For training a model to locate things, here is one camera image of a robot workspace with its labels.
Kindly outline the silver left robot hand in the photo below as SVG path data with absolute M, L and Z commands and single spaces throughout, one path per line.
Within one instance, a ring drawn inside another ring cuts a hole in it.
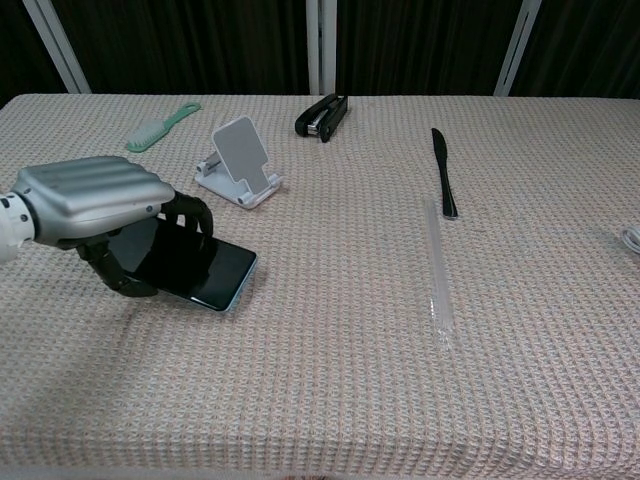
M 92 156 L 21 168 L 1 196 L 1 262 L 24 243 L 74 249 L 103 283 L 125 297 L 150 297 L 157 289 L 127 277 L 109 249 L 122 228 L 163 214 L 182 216 L 190 231 L 211 237 L 214 220 L 198 197 L 121 156 Z

